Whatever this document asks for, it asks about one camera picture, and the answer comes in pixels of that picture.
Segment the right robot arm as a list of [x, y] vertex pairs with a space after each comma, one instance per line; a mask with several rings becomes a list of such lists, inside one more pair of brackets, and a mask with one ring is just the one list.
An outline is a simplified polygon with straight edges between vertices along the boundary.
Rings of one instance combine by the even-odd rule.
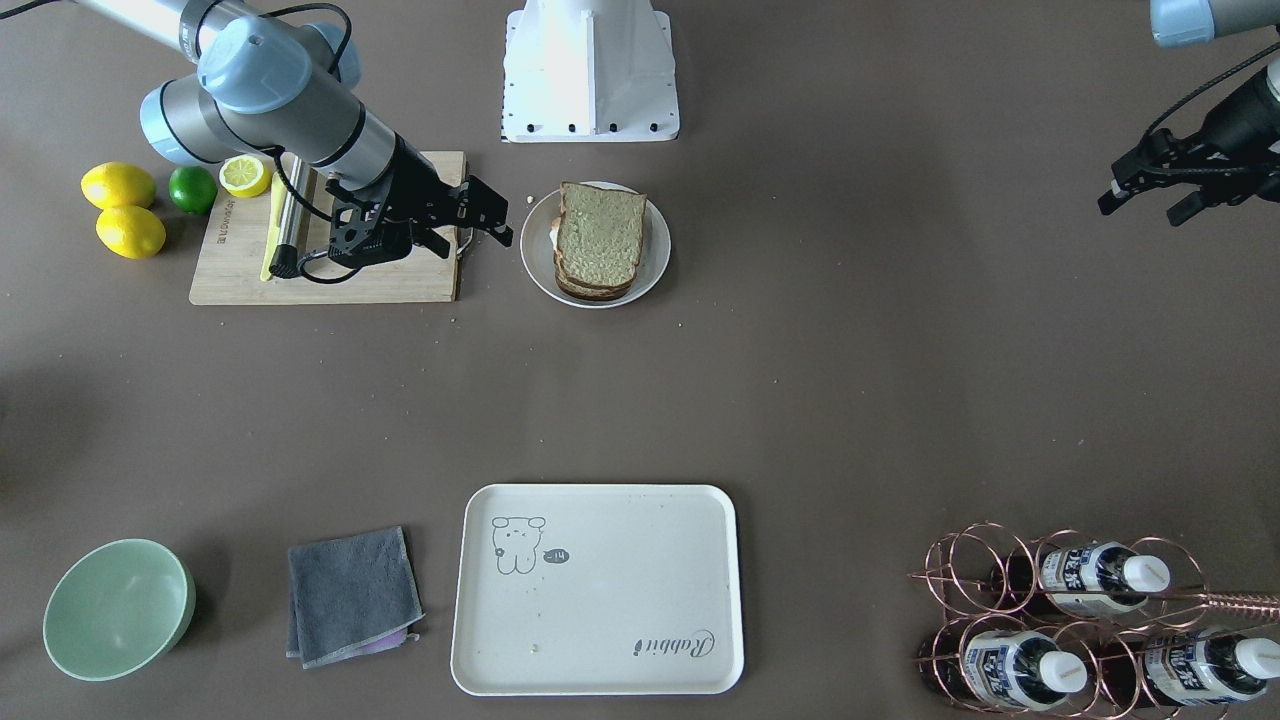
[[511, 245], [507, 201], [476, 177], [444, 182], [435, 167], [351, 91], [349, 32], [291, 26], [242, 1], [91, 1], [90, 9], [180, 51], [195, 73], [148, 94], [140, 123], [177, 165], [239, 152], [293, 154], [326, 177], [330, 238], [320, 254], [357, 272], [413, 246], [449, 258], [440, 228]]

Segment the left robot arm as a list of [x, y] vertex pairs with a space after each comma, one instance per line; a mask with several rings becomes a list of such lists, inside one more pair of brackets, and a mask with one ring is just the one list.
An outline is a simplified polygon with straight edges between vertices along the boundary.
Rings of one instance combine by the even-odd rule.
[[[1275, 1], [1152, 1], [1149, 26], [1160, 47], [1185, 47], [1262, 27], [1277, 28]], [[1167, 210], [1178, 227], [1219, 205], [1238, 206], [1251, 197], [1279, 197], [1279, 61], [1272, 59], [1206, 115], [1197, 132], [1176, 137], [1162, 123], [1215, 85], [1277, 51], [1272, 44], [1202, 83], [1161, 113], [1138, 143], [1112, 165], [1110, 187], [1098, 201], [1111, 215], [1138, 193], [1192, 184]]]

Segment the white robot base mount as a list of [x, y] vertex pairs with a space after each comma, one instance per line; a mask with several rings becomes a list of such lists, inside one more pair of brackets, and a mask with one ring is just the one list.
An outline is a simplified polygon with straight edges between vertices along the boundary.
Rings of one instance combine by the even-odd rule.
[[678, 137], [669, 15], [649, 1], [526, 1], [506, 18], [500, 138], [644, 143]]

